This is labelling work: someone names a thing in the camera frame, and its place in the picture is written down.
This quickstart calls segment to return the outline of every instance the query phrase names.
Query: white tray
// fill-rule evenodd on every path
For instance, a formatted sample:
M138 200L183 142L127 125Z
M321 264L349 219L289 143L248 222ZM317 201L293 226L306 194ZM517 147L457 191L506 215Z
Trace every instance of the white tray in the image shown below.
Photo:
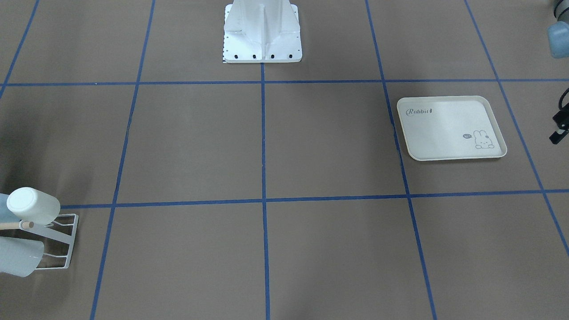
M402 98L397 111L407 150L417 161L501 158L508 151L483 97Z

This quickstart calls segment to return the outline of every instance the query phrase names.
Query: grid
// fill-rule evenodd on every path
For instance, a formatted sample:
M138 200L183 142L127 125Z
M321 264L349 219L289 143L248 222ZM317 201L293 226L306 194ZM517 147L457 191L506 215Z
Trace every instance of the grid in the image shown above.
M236 203L260 203L262 204L262 217L263 217L263 244L264 244L264 255L265 255L265 303L266 303L266 318L267 320L270 319L270 274L269 274L269 235L267 232L267 203L276 203L276 202L306 202L306 201L334 201L334 200L368 200L368 199L407 199L407 203L409 206L409 211L411 215L411 220L413 222L413 229L415 232L415 239L417 242L417 250L420 257L420 262L422 265L423 276L425 281L425 286L427 289L428 299L431 307L432 317L433 319L437 319L435 302L432 297L430 282L428 277L427 265L423 256L423 249L420 240L419 229L417 226L417 222L415 220L415 213L413 207L413 199L415 198L439 198L439 197L460 197L460 196L488 196L488 195L519 195L519 194L540 194L543 196L547 208L549 209L549 213L551 214L551 218L555 224L555 227L559 233L559 238L563 243L565 251L569 256L569 247L566 241L566 238L560 228L558 220L556 218L555 212L550 204L548 195L549 194L559 194L559 193L569 193L569 189L545 189L542 181L539 177L533 159L531 157L529 148L526 145L525 139L523 134L519 128L518 122L514 115L514 112L510 106L510 102L508 97L505 93L504 87L502 83L504 82L567 82L569 79L502 79L499 77L496 68L494 66L494 62L486 43L483 39L483 36L480 32L479 26L476 22L476 18L471 10L471 7L468 3L468 0L464 0L464 6L468 10L469 16L471 17L472 23L474 28L477 32L477 35L480 39L480 43L484 49L484 52L488 58L488 62L492 68L495 78L494 79L386 79L384 75L384 69L381 60L381 46L378 45L375 30L373 27L373 20L372 15L370 12L370 6L368 0L364 0L368 19L369 19L369 26L372 34L377 63L380 71L380 78L379 79L360 79L360 80L265 80L265 66L263 64L260 65L260 73L261 79L260 81L141 81L142 70L145 60L145 53L146 47L149 41L149 36L151 32L152 26L152 16L154 13L154 8L156 4L156 0L152 0L151 9L150 9L150 16L148 18L147 27L146 27L146 36L144 45L142 47L139 67L138 67L138 74L136 81L132 82L86 82L86 83L11 83L10 76L14 69L14 65L17 62L18 55L22 49L22 46L26 40L26 36L28 31L32 25L34 20L35 13L38 8L38 4L40 0L36 0L34 4L34 8L31 12L28 24L26 29L22 35L21 41L19 42L18 48L16 53L12 59L10 64L10 68L8 73L4 79L4 82L0 84L0 99L7 87L50 87L50 86L106 86L106 85L134 85L134 94L132 98L132 103L130 107L130 114L129 119L126 124L125 130L125 138L122 147L122 154L121 160L118 168L117 173L117 183L116 188L113 195L113 201L111 203L101 203L101 204L74 204L74 205L66 205L62 206L62 209L86 209L86 208L109 208L110 209L110 216L108 227L106 230L106 237L104 242L104 248L101 256L100 268L98 273L97 285L95 289L95 294L93 297L93 305L90 318L95 319L96 310L97 310L97 302L98 302L98 295L100 292L101 281L104 276L104 268L105 268L105 259L106 253L109 246L109 237L113 226L113 218L114 212L116 208L126 208L126 207L161 207L161 206L193 206L193 205L209 205L209 204L236 204ZM483 192L447 192L447 193L425 193L425 194L413 194L409 190L409 184L407 182L407 175L405 172L405 166L403 164L403 157L402 152L399 148L399 137L397 134L397 130L395 128L395 119L393 117L393 112L390 105L389 100L389 93L387 89L387 83L421 83L421 82L490 82L490 83L497 83L500 87L500 91L508 107L508 111L510 116L514 122L514 126L518 133L518 136L522 142L525 154L531 164L531 168L535 175L535 179L539 185L539 189L537 190L511 190L511 191L483 191ZM266 192L266 123L265 123L265 87L266 85L270 84L301 84L301 83L315 83L315 84L324 84L324 83L378 83L381 84L384 92L385 92L385 100L387 103L387 108L389 112L389 118L391 125L393 126L393 134L394 134L394 141L397 147L397 152L399 155L399 161L401 166L401 175L403 178L403 184L405 185L405 193L404 194L394 194L394 195L359 195L359 196L317 196L317 197L290 197L290 198L269 198L267 197ZM198 201L179 201L179 202L142 202L142 203L120 203L118 202L118 194L119 188L121 185L121 178L122 178L122 171L123 166L125 163L125 157L127 153L127 147L129 142L129 130L130 125L133 119L133 113L135 111L136 103L137 103L137 95L138 89L141 85L184 85L184 84L193 84L193 85L218 85L218 84L259 84L261 85L261 121L262 121L262 150L261 150L261 158L262 158L262 197L255 198L255 199L224 199L224 200L198 200Z

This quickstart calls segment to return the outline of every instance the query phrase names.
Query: wooden stick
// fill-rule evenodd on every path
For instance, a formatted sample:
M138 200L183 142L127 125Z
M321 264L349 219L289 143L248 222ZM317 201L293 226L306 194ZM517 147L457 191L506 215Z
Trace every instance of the wooden stick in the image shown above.
M22 229L31 229L34 227L34 223L32 221L23 221L22 222ZM5 222L0 223L0 230L14 230L20 228L20 222Z

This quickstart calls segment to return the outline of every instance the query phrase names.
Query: white mounting bracket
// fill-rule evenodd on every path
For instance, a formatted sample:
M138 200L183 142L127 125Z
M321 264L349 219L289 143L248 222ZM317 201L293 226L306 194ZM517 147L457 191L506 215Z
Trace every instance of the white mounting bracket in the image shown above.
M223 62L299 62L298 21L288 0L234 0L225 7Z

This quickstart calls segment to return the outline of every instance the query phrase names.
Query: rabbit face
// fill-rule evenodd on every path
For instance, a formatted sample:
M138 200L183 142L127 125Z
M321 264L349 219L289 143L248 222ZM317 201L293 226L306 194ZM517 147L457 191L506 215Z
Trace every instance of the rabbit face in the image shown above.
M475 140L477 149L494 148L494 145L492 144L492 140L488 137L488 134L486 134L486 131L484 131L484 130L474 131L474 140Z

